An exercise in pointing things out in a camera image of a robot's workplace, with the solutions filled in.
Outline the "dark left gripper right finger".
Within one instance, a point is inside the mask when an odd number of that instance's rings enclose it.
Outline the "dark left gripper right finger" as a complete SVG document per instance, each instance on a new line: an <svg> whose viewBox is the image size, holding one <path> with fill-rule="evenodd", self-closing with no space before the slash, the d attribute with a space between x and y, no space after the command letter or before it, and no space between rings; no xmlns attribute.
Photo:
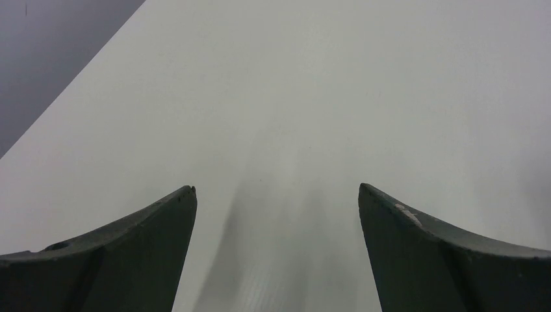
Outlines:
<svg viewBox="0 0 551 312"><path fill-rule="evenodd" d="M359 187L383 311L549 311L550 252L491 239Z"/></svg>

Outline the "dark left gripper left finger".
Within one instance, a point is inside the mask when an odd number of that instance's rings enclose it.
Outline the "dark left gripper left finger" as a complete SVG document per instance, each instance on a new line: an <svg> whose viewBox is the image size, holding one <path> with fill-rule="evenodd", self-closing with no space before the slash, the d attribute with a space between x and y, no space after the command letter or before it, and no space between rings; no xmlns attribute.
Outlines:
<svg viewBox="0 0 551 312"><path fill-rule="evenodd" d="M184 186L39 252L1 256L2 311L171 311L198 201Z"/></svg>

